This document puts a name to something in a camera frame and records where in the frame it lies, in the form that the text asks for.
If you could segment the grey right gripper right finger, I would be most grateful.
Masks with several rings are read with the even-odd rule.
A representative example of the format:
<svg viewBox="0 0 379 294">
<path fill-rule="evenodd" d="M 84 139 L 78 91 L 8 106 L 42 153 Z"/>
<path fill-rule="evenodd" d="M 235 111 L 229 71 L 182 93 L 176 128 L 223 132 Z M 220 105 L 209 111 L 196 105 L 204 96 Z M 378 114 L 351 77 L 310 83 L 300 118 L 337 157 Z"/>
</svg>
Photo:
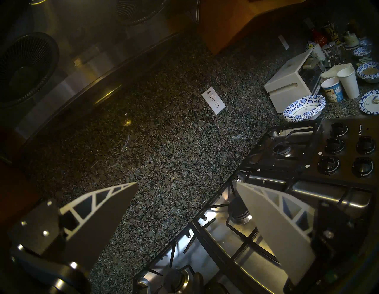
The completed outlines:
<svg viewBox="0 0 379 294">
<path fill-rule="evenodd" d="M 364 242 L 364 190 L 297 181 L 281 191 L 237 182 L 260 236 L 286 273 L 284 286 L 347 284 Z"/>
</svg>

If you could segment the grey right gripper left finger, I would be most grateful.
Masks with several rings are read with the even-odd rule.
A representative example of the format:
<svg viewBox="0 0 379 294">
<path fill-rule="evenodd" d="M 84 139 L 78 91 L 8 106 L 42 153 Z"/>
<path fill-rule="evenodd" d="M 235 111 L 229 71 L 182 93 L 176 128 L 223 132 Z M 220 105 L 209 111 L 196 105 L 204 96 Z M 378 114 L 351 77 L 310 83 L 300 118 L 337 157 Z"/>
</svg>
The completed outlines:
<svg viewBox="0 0 379 294">
<path fill-rule="evenodd" d="M 75 262 L 90 271 L 120 224 L 138 182 L 86 193 L 59 208 L 47 199 L 8 231 L 19 249 L 59 263 Z"/>
</svg>

